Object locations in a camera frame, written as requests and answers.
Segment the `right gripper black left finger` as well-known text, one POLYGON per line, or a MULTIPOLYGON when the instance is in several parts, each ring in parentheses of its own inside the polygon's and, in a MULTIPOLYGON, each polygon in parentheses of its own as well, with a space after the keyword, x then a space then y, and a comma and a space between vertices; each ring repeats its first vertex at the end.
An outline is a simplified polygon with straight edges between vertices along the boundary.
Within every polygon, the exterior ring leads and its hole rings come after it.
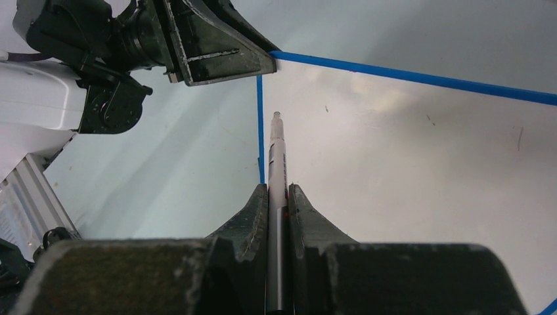
POLYGON ((12 314, 263 314, 268 192, 205 238, 64 240, 42 256, 12 314))

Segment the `blue framed whiteboard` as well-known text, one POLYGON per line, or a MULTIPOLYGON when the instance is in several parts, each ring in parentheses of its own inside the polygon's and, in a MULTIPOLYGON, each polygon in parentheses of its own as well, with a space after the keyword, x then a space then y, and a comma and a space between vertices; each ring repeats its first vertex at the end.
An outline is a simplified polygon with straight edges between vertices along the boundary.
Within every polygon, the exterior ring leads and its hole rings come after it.
POLYGON ((556 312, 556 94, 277 52, 257 79, 288 182, 360 242, 490 248, 530 314, 556 312))

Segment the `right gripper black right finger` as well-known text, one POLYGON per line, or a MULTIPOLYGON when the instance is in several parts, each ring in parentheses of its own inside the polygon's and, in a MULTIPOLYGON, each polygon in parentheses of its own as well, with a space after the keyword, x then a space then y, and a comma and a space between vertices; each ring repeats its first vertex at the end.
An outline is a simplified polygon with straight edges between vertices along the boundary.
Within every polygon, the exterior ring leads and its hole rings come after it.
POLYGON ((361 243, 289 187, 297 314, 525 314, 504 264, 476 243, 361 243))

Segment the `white whiteboard marker pen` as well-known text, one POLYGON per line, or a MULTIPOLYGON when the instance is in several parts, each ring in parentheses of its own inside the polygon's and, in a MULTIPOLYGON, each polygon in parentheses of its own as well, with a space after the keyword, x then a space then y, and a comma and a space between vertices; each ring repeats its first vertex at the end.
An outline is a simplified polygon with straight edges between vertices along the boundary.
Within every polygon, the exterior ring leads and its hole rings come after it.
POLYGON ((269 209, 266 311, 268 314, 291 314, 286 143, 280 112, 275 112, 271 120, 267 186, 269 209))

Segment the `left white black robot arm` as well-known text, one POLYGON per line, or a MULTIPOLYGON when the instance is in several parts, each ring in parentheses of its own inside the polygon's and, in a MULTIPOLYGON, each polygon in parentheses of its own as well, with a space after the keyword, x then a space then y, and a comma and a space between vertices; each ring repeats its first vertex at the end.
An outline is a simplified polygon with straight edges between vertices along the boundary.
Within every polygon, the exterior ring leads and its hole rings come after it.
POLYGON ((206 236, 263 180, 276 47, 230 1, 2 1, 1 237, 206 236))

